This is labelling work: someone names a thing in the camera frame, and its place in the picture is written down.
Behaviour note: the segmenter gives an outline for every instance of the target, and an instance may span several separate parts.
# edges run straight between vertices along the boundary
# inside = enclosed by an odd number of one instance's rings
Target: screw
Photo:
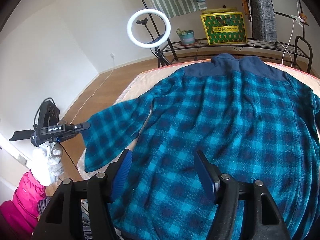
[[[64,184],[64,185],[67,185],[67,184],[69,184],[71,182],[71,179],[70,178],[66,178],[66,179],[64,179],[63,181],[62,181],[62,183]]]
[[[259,179],[257,179],[255,183],[259,187],[261,187],[263,185],[263,182],[261,180],[259,180]]]
[[[221,178],[223,178],[223,179],[225,179],[225,180],[228,180],[228,179],[230,179],[230,175],[229,175],[229,174],[226,174],[226,173],[223,173],[223,174],[221,175]]]
[[[97,173],[97,178],[102,179],[106,174],[103,171]]]

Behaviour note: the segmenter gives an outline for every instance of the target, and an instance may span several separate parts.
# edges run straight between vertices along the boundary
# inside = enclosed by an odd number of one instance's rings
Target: green plant
[[[187,34],[187,30],[181,30],[180,28],[178,28],[178,29],[176,30],[176,33],[177,33],[178,35]]]

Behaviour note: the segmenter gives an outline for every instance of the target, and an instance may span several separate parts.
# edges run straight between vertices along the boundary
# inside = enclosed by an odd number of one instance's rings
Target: potted plant
[[[176,33],[178,34],[182,45],[193,44],[196,42],[194,31],[186,31],[186,30],[181,30],[180,28],[178,28],[176,30]]]

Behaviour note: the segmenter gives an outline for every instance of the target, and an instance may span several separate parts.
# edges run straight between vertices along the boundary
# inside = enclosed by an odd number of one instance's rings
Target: blue plaid jacket
[[[302,239],[318,217],[320,99],[297,79],[258,57],[229,54],[180,68],[137,99],[93,115],[82,132],[85,170],[124,150],[152,114],[132,152],[124,193],[109,205],[114,225],[135,239],[205,239],[217,206],[193,167],[202,149],[235,179],[261,179],[291,237]],[[243,214],[239,202],[233,239]]]

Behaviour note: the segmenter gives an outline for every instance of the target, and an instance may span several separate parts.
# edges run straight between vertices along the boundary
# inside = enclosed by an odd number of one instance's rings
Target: white glove
[[[63,174],[61,163],[62,147],[46,141],[32,152],[31,173],[42,186],[49,186]]]

